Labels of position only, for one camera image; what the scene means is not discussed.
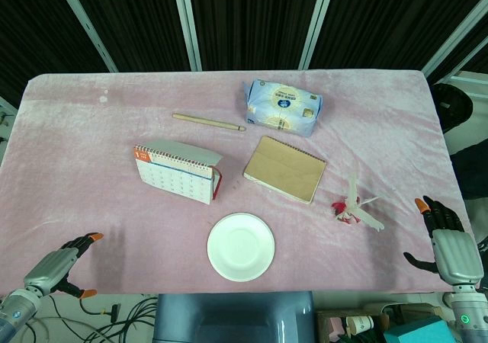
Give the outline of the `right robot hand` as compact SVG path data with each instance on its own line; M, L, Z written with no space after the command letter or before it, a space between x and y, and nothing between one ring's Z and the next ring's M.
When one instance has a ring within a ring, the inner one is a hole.
M484 277L477 244L464 230L458 215L437 200L424 196L415 199L428 231L433 261L420 261L404 252L415 268L437 274L454 292L474 291Z

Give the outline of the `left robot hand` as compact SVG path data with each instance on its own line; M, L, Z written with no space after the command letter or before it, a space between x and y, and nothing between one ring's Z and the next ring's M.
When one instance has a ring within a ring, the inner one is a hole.
M24 277L24 288L44 297L60 291L80 300L93 297L95 289L81 289L68 281L69 272L88 248L104 235L90 232L63 244L59 249L48 253Z

